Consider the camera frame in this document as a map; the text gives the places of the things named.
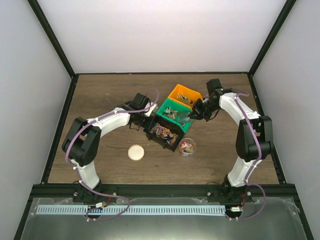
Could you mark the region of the orange candy bin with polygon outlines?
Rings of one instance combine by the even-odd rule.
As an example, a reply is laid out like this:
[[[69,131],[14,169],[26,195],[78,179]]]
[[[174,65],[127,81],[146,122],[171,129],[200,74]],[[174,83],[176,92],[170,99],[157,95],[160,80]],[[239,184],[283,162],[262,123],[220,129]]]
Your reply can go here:
[[[198,91],[181,84],[177,84],[174,87],[168,98],[189,109],[192,109],[198,99],[203,100],[203,96]]]

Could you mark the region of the green candy bin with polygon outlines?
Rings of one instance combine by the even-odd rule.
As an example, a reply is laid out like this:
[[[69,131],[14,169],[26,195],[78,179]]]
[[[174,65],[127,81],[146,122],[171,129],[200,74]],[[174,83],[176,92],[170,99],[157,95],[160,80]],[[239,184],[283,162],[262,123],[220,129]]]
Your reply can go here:
[[[192,122],[188,122],[185,124],[180,124],[178,122],[178,113],[188,111],[191,113],[191,109],[175,102],[169,98],[167,98],[163,104],[157,109],[156,114],[171,123],[178,125],[184,133],[187,133],[188,129],[190,128]]]

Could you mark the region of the black candy bin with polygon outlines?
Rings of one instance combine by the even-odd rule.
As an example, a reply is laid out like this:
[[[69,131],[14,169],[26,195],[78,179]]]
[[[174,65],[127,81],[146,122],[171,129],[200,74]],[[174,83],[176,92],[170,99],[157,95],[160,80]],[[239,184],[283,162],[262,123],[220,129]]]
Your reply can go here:
[[[177,149],[179,142],[185,135],[179,125],[159,115],[151,116],[142,127],[149,141],[154,141],[163,149],[172,152]]]

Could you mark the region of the clear plastic jar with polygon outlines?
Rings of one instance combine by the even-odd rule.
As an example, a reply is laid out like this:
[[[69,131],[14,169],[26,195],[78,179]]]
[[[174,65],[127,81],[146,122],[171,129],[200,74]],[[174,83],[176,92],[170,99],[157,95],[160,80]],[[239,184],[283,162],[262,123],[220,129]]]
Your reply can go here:
[[[197,145],[191,138],[183,138],[178,144],[179,153],[183,157],[190,157],[196,151]]]

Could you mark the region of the metal scoop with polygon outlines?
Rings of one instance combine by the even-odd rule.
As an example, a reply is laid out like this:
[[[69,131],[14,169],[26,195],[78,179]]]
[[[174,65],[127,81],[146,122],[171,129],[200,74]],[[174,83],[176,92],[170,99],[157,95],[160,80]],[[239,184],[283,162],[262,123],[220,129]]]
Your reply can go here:
[[[190,114],[189,111],[179,112],[179,113],[177,114],[177,121],[178,121],[181,125],[192,122],[193,119],[189,117],[189,114]]]

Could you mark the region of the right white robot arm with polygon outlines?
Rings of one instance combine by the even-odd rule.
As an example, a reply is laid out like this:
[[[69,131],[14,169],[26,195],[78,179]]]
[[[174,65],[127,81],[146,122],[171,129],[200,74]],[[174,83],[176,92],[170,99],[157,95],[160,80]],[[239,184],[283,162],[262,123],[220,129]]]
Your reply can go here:
[[[209,80],[206,88],[207,97],[195,101],[189,117],[208,122],[215,118],[214,112],[223,110],[237,124],[237,159],[221,185],[223,198],[232,202],[248,185],[256,167],[274,150],[273,124],[269,116],[260,115],[241,100],[249,96],[248,92],[222,87],[218,78]]]

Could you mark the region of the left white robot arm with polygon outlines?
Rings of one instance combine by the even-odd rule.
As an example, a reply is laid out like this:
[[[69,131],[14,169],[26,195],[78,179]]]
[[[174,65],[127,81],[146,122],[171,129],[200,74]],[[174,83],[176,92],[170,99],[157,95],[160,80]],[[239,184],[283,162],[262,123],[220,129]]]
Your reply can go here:
[[[76,171],[79,184],[85,189],[84,195],[89,201],[97,202],[101,197],[113,197],[102,193],[101,180],[98,177],[94,160],[99,143],[106,134],[127,125],[142,126],[151,113],[158,107],[157,101],[151,101],[146,95],[137,93],[132,101],[118,105],[113,110],[94,117],[76,118],[62,144],[65,161]]]

